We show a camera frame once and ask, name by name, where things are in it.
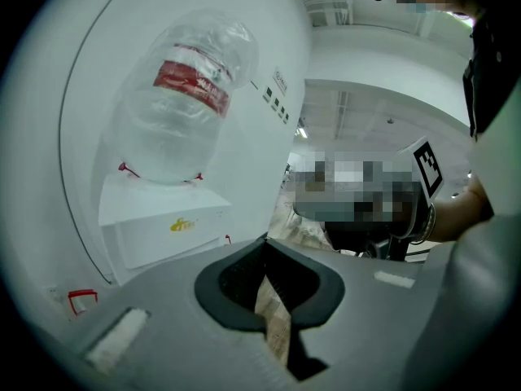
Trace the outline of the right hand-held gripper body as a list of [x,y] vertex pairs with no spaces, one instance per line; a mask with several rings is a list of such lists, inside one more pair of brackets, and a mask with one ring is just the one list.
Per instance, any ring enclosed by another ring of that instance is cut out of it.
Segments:
[[348,164],[345,175],[335,173],[335,209],[323,220],[327,240],[357,257],[403,261],[433,227],[433,202],[444,185],[431,144],[421,137],[390,156]]

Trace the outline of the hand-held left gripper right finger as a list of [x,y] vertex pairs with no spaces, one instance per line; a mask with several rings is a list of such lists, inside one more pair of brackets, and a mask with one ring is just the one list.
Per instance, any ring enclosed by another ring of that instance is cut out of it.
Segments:
[[458,368],[440,337],[453,244],[422,265],[317,252],[270,239],[266,265],[309,298],[291,310],[286,366],[271,390],[434,390]]

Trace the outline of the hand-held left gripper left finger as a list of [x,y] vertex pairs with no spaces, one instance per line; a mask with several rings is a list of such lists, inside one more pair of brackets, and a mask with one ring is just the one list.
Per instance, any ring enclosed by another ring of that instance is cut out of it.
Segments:
[[305,389],[255,311],[268,248],[306,255],[259,238],[162,261],[81,317],[55,359],[87,390]]

